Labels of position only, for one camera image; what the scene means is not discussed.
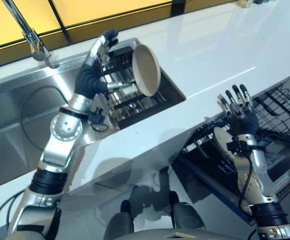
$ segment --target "floor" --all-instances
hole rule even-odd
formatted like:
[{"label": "floor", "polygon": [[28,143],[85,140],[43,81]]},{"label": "floor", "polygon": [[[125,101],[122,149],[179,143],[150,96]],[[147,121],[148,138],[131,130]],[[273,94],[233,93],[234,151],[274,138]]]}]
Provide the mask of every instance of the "floor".
[{"label": "floor", "polygon": [[[193,205],[208,231],[247,239],[254,229],[192,176],[188,175],[186,182],[181,182],[171,166],[141,180],[128,190],[101,184],[94,184],[90,188],[92,190],[88,194],[75,192],[63,198],[57,240],[102,240],[109,220],[119,212],[123,200],[131,203],[135,231],[172,228],[169,191],[176,191],[181,202]],[[281,204],[288,212],[290,221],[290,195]],[[4,239],[5,234],[5,228],[1,227],[0,239]]]}]

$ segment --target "metal pipe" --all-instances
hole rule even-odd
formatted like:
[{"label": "metal pipe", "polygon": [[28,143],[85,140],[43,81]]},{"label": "metal pipe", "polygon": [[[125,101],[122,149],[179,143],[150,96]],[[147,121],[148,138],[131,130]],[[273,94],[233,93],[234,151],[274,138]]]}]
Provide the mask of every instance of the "metal pipe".
[{"label": "metal pipe", "polygon": [[6,5],[7,9],[14,17],[18,25],[21,27],[23,31],[22,34],[29,43],[32,57],[37,61],[40,62],[44,61],[52,69],[57,68],[59,65],[50,63],[49,57],[51,55],[49,51],[47,50],[41,39],[38,37],[35,30],[28,25],[28,23],[18,10],[13,0],[2,0],[2,1]]}]

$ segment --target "black strap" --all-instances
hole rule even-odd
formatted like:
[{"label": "black strap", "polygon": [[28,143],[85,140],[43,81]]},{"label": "black strap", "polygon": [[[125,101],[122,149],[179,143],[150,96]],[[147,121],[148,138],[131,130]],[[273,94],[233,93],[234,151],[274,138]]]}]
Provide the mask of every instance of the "black strap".
[{"label": "black strap", "polygon": [[82,120],[87,120],[88,119],[88,115],[87,114],[77,113],[77,112],[71,111],[71,110],[69,110],[67,108],[64,108],[62,106],[59,108],[59,112],[64,113],[64,114],[68,114],[70,116],[73,116],[75,118],[82,119]]},{"label": "black strap", "polygon": [[245,141],[238,141],[237,137],[232,138],[233,141],[230,143],[227,143],[227,149],[234,153],[240,153],[240,152],[251,152],[252,150],[260,150],[265,152],[266,148],[263,146],[258,145],[248,145]]}]

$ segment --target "robotic hand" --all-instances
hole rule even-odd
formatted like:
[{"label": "robotic hand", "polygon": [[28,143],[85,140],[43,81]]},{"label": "robotic hand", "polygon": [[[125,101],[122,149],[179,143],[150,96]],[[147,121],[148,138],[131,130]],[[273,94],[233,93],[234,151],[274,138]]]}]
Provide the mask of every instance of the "robotic hand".
[{"label": "robotic hand", "polygon": [[[254,137],[259,126],[252,100],[244,85],[240,85],[243,94],[236,85],[232,88],[237,96],[237,102],[229,90],[225,93],[230,104],[224,97],[221,97],[220,101],[234,134],[233,141],[227,143],[227,149],[235,155],[237,184],[241,192],[239,208],[255,218],[257,233],[261,240],[290,239],[287,214],[278,203],[273,182],[267,174],[265,149],[257,145]],[[247,204],[242,205],[243,197]]]},{"label": "robotic hand", "polygon": [[84,135],[92,131],[88,125],[92,99],[96,94],[130,86],[100,81],[102,65],[109,59],[110,47],[118,42],[117,35],[109,30],[96,39],[76,78],[75,93],[52,120],[50,139],[13,216],[7,240],[55,239],[61,216],[57,205]]}]

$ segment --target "kitchen sink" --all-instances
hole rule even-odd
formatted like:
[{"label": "kitchen sink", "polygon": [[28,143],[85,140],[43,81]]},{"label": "kitchen sink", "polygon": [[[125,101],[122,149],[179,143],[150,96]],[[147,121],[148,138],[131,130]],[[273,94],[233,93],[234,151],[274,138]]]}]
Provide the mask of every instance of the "kitchen sink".
[{"label": "kitchen sink", "polygon": [[[112,48],[103,81],[134,81],[131,56],[138,44],[132,38]],[[50,122],[65,104],[63,97],[69,100],[73,94],[75,78],[86,54],[63,60],[57,69],[45,67],[0,80],[0,185],[36,169],[50,137]],[[163,70],[161,85],[153,97],[139,91],[97,95],[93,108],[104,110],[109,126],[106,132],[97,133],[97,140],[184,100]]]}]

